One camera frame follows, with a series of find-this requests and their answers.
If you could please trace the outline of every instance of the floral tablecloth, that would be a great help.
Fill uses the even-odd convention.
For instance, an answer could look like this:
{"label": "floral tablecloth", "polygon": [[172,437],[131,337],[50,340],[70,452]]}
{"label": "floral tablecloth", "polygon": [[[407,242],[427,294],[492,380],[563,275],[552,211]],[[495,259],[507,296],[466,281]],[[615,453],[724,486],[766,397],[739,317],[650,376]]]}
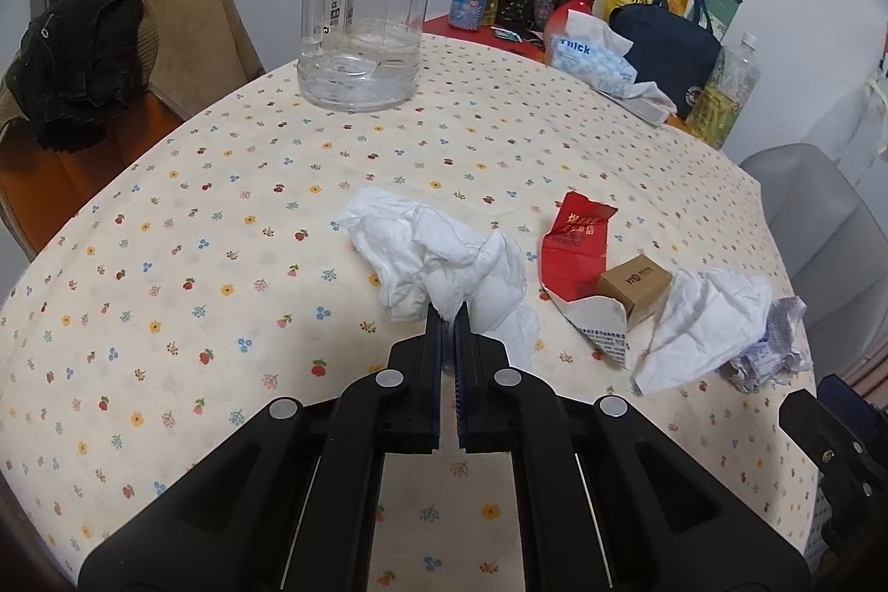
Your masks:
{"label": "floral tablecloth", "polygon": [[[424,37],[416,96],[374,114],[312,107],[294,66],[154,146],[61,230],[0,312],[0,466],[71,577],[269,400],[336,397],[422,333],[386,319],[379,280],[336,223],[363,184],[517,239],[542,324],[533,372],[567,397],[628,397],[804,547],[815,470],[776,426],[791,388],[745,396],[712,373],[634,397],[629,374],[539,288],[538,245],[576,189],[619,208],[610,265],[643,251],[666,268],[766,274],[786,295],[754,181],[688,135],[479,45]],[[643,348],[650,333],[629,341]],[[508,456],[467,456],[442,428],[439,453],[385,462],[370,586],[524,589]]]}

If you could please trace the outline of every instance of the black denim jacket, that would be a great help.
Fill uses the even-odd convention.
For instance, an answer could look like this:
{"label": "black denim jacket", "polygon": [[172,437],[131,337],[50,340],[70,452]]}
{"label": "black denim jacket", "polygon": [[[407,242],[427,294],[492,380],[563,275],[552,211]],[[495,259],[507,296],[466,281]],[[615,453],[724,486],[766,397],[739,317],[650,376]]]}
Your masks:
{"label": "black denim jacket", "polygon": [[6,85],[46,149],[77,151],[141,86],[142,0],[62,0],[34,19]]}

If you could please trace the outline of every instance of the blue beverage can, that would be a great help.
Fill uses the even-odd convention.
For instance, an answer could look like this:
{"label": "blue beverage can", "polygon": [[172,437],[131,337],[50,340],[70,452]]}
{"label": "blue beverage can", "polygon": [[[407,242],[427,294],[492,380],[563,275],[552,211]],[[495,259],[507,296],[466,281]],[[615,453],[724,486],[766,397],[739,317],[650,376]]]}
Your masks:
{"label": "blue beverage can", "polygon": [[481,28],[481,18],[486,6],[487,0],[453,0],[447,23],[457,29],[477,31]]}

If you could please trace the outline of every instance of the plastic tissue package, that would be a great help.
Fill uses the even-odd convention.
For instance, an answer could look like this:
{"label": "plastic tissue package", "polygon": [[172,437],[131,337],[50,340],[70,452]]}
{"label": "plastic tissue package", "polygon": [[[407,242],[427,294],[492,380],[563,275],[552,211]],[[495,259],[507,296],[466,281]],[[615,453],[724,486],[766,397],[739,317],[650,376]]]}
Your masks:
{"label": "plastic tissue package", "polygon": [[570,11],[565,35],[552,37],[549,66],[569,73],[592,88],[626,97],[635,83],[636,70],[623,57],[632,41],[614,33],[601,19]]}

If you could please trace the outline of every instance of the red bottle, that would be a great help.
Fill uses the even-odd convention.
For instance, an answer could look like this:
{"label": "red bottle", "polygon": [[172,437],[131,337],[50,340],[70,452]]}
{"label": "red bottle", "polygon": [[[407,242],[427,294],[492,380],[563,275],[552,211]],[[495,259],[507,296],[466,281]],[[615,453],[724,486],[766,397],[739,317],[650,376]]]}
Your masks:
{"label": "red bottle", "polygon": [[552,36],[559,36],[564,33],[565,26],[567,26],[568,12],[578,11],[580,13],[589,14],[591,16],[592,1],[594,0],[570,0],[567,1],[567,3],[561,4],[552,12],[552,15],[549,17],[549,21],[546,22],[545,30],[543,31],[543,40],[546,44],[547,58],[549,51],[549,41],[551,41]]}

